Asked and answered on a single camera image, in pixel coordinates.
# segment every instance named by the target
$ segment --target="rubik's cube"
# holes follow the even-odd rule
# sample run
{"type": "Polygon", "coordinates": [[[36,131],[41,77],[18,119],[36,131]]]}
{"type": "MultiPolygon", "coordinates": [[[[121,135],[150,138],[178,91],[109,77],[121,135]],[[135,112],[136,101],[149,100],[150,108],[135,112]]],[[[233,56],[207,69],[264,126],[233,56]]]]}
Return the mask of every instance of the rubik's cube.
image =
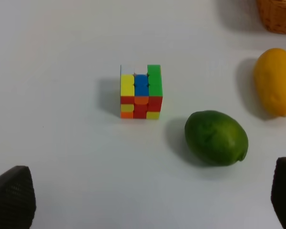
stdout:
{"type": "Polygon", "coordinates": [[[121,65],[121,118],[159,119],[162,106],[160,65],[148,65],[147,73],[121,65]]]}

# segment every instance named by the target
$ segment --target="white table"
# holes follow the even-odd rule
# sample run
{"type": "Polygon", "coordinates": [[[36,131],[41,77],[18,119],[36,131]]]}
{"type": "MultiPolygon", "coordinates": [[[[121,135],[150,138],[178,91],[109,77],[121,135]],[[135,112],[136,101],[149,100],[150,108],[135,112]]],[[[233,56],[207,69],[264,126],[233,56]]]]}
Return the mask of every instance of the white table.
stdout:
{"type": "Polygon", "coordinates": [[[250,80],[274,47],[286,35],[255,0],[0,0],[0,174],[30,167],[32,228],[280,229],[286,118],[265,119],[250,80]],[[162,65],[160,120],[118,117],[121,63],[162,65]],[[185,121],[206,109],[244,127],[242,163],[188,155],[185,121]]]}

